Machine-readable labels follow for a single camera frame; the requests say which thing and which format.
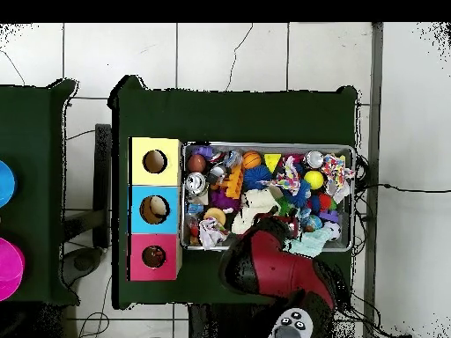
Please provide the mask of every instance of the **dark green tablecloth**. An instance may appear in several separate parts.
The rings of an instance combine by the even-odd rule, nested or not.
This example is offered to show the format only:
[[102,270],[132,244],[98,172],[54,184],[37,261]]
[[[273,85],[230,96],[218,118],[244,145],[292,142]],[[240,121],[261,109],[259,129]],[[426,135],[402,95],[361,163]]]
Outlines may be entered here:
[[[148,91],[137,77],[124,77],[113,89],[113,205],[119,207],[114,231],[114,304],[265,303],[268,298],[233,294],[218,279],[221,253],[184,251],[176,281],[126,280],[127,141],[131,136],[168,137],[186,141],[251,143],[332,143],[354,145],[357,93],[338,92],[190,92]],[[323,253],[351,277],[351,253]]]
[[60,278],[63,241],[63,108],[75,82],[48,88],[0,86],[0,159],[18,181],[0,209],[0,237],[23,252],[26,268],[11,301],[74,305]]

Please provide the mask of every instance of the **tennis ball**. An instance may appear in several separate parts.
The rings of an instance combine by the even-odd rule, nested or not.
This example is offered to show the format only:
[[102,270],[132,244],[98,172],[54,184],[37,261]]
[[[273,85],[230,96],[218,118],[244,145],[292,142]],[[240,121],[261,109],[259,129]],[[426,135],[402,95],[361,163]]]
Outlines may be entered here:
[[324,177],[322,176],[322,173],[315,170],[306,172],[304,180],[310,184],[310,188],[312,190],[319,189],[322,187],[322,184],[324,184]]

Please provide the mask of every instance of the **plush toy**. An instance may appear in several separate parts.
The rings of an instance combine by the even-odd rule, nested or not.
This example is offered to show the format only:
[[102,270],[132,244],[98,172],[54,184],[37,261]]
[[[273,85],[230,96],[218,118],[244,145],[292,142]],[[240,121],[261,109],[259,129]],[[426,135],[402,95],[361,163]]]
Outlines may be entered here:
[[267,188],[264,190],[249,190],[241,198],[243,208],[233,220],[232,233],[243,234],[252,226],[256,214],[268,213],[274,206],[277,207],[277,212],[274,215],[279,214],[280,205]]
[[324,223],[324,228],[329,228],[332,231],[332,237],[329,241],[335,241],[342,235],[342,229],[337,223],[326,222]]

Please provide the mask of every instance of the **blue ball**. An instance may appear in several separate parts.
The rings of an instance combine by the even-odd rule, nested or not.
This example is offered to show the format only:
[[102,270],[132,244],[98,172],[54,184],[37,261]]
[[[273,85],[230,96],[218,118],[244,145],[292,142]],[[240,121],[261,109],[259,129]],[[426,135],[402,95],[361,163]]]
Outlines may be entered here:
[[244,172],[243,184],[246,190],[265,189],[266,186],[258,182],[260,180],[272,180],[271,172],[266,165],[248,168]]

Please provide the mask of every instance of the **white tile floor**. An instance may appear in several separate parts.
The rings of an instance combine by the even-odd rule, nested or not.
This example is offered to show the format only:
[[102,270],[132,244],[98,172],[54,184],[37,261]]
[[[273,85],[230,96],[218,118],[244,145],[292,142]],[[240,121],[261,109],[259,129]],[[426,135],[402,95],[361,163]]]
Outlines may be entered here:
[[[247,34],[236,50],[230,78],[234,50]],[[370,71],[370,23],[32,24],[0,33],[0,84],[22,85],[23,78],[26,85],[46,86],[61,77],[79,82],[67,111],[68,137],[96,123],[111,123],[106,98],[125,74],[138,74],[148,88],[159,89],[334,91],[353,85],[359,102],[368,104]],[[369,108],[359,110],[359,150],[366,155]],[[92,205],[93,147],[92,133],[67,143],[69,209]],[[90,246],[91,233],[73,241]],[[66,249],[74,247],[67,244]],[[363,254],[357,258],[354,280],[360,297],[363,259]],[[108,251],[100,267],[76,285],[81,304],[67,312],[68,338],[77,338],[85,318],[101,310],[110,262]],[[175,305],[174,310],[173,305],[133,305],[118,311],[111,306],[108,287],[104,313],[110,325],[97,338],[173,338],[173,329],[174,338],[188,338],[185,305]],[[84,334],[96,332],[99,323],[88,320]],[[101,321],[100,330],[106,324]],[[356,338],[360,335],[357,326]]]

